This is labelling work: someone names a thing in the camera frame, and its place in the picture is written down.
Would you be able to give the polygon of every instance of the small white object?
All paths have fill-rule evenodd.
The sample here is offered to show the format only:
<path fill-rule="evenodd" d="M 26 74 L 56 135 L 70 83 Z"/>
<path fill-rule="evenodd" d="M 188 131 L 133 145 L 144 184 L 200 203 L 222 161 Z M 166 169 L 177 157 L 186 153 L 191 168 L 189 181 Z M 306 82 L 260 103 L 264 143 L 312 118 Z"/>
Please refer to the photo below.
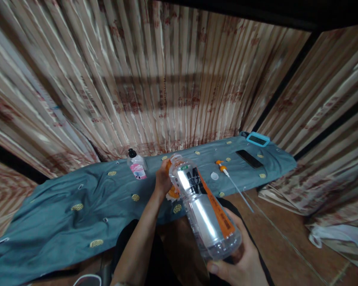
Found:
<path fill-rule="evenodd" d="M 74 283 L 73 286 L 76 286 L 78 282 L 81 282 L 81 278 L 86 278 L 86 277 L 93 277 L 93 278 L 97 278 L 98 281 L 99 281 L 99 286 L 102 286 L 102 278 L 98 275 L 95 275 L 95 274 L 85 274 L 85 275 L 82 275 L 80 278 L 77 279 L 77 281 Z"/>
<path fill-rule="evenodd" d="M 213 180 L 217 180 L 219 178 L 219 175 L 218 174 L 216 174 L 215 172 L 212 172 L 212 174 L 211 174 L 211 179 L 213 179 Z"/>
<path fill-rule="evenodd" d="M 4 238 L 4 239 L 0 240 L 0 243 L 7 242 L 8 240 L 9 240 L 9 238 Z"/>

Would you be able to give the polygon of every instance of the fingers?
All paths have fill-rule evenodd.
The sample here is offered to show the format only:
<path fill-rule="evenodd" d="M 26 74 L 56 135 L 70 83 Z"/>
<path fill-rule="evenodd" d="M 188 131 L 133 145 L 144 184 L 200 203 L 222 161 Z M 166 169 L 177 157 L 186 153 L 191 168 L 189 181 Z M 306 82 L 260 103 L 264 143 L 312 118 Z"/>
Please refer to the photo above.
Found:
<path fill-rule="evenodd" d="M 166 166 L 167 166 L 167 163 L 169 162 L 169 160 L 170 159 L 167 158 L 162 161 L 162 165 L 160 166 L 161 170 L 166 170 Z"/>
<path fill-rule="evenodd" d="M 227 212 L 228 216 L 233 220 L 237 228 L 240 230 L 244 248 L 247 249 L 248 247 L 254 247 L 254 244 L 251 238 L 249 237 L 248 231 L 245 228 L 243 221 L 237 215 L 231 212 L 229 209 L 227 208 L 224 209 Z"/>
<path fill-rule="evenodd" d="M 226 263 L 222 260 L 209 261 L 207 263 L 207 270 L 210 273 L 219 276 L 221 279 L 227 281 L 231 285 L 241 284 L 241 271 L 235 265 Z"/>

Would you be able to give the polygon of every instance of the white cloth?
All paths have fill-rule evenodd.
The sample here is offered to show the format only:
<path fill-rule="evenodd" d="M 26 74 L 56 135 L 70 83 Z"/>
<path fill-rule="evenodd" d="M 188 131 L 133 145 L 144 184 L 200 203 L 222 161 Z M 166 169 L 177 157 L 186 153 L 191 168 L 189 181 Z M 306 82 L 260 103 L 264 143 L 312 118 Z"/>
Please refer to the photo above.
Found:
<path fill-rule="evenodd" d="M 351 241 L 358 246 L 358 228 L 346 224 L 328 227 L 315 226 L 309 234 L 309 240 L 318 248 L 322 248 L 321 238 Z"/>

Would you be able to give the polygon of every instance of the orange bottle label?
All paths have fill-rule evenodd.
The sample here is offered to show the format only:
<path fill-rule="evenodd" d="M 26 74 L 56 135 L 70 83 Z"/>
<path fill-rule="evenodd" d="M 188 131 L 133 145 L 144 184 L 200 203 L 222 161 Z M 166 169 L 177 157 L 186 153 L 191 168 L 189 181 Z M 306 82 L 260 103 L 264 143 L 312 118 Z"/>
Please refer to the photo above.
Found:
<path fill-rule="evenodd" d="M 212 194 L 211 190 L 208 188 L 206 182 L 203 180 L 202 175 L 200 175 L 200 172 L 198 174 L 200 180 L 202 181 L 203 187 L 207 192 L 208 199 L 211 202 L 212 208 L 214 209 L 220 229 L 222 230 L 222 234 L 224 238 L 227 238 L 228 236 L 230 236 L 232 233 L 235 232 L 235 227 L 233 226 L 227 214 L 224 212 L 224 210 L 216 200 L 215 196 Z"/>

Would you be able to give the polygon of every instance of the black metal frame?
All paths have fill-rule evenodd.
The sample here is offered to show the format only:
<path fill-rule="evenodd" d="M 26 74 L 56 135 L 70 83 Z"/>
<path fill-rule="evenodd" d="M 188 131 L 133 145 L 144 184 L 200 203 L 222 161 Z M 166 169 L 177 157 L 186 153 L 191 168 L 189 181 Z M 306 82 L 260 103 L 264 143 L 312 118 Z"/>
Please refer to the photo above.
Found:
<path fill-rule="evenodd" d="M 313 47 L 319 35 L 323 31 L 339 29 L 358 24 L 358 0 L 164 0 L 174 4 L 198 8 L 206 11 L 251 19 L 273 25 L 279 25 L 312 32 L 305 45 L 299 52 L 292 66 L 278 86 L 273 97 L 267 104 L 253 131 L 257 131 L 264 122 L 278 98 L 294 76 L 299 66 Z M 303 150 L 295 159 L 298 160 L 310 151 L 319 142 L 330 135 L 334 130 L 353 116 L 358 111 L 358 104 L 342 115 L 336 122 L 329 126 Z M 0 146 L 0 162 L 16 170 L 38 184 L 42 184 L 48 178 L 35 168 L 16 157 Z"/>

